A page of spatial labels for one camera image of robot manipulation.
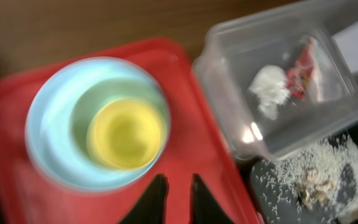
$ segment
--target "red tray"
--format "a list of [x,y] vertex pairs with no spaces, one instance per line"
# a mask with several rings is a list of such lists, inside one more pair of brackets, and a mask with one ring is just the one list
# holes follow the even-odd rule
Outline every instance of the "red tray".
[[[160,159],[138,181],[117,191],[84,194],[54,184],[30,163],[24,125],[34,96],[48,78],[69,63],[95,56],[123,58],[152,74],[167,96],[172,131]],[[170,186],[166,223],[189,223],[192,173],[200,174],[235,223],[259,223],[190,62],[176,43],[140,41],[0,80],[0,201],[8,223],[117,223],[159,173]]]

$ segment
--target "clear plastic bin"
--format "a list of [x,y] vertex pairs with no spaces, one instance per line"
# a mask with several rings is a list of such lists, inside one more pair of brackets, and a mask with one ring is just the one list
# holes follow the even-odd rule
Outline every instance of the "clear plastic bin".
[[[281,159],[358,121],[358,71],[349,70],[335,39],[357,22],[358,0],[310,0],[208,32],[195,71],[235,158]],[[323,73],[312,77],[306,99],[279,106],[276,120],[264,117],[250,84],[265,65],[294,66],[308,37],[327,55]]]

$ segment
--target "brown wooden surface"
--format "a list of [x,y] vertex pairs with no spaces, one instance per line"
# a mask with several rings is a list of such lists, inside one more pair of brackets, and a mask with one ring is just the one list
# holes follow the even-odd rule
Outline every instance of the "brown wooden surface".
[[208,29],[296,0],[0,0],[0,77],[153,36],[194,60]]

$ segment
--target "red wrapper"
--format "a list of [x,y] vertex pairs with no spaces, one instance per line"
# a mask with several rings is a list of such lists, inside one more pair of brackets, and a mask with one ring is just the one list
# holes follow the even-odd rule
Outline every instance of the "red wrapper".
[[287,71],[287,88],[291,94],[299,99],[304,99],[306,89],[313,73],[313,58],[310,48],[314,39],[310,39],[302,50],[295,66]]

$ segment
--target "yellow cup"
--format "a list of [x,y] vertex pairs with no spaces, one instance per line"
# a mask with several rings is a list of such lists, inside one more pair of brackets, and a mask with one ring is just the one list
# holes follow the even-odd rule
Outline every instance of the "yellow cup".
[[113,101],[100,109],[88,130],[88,150],[100,164],[140,169],[161,150],[165,126],[151,104],[133,98]]

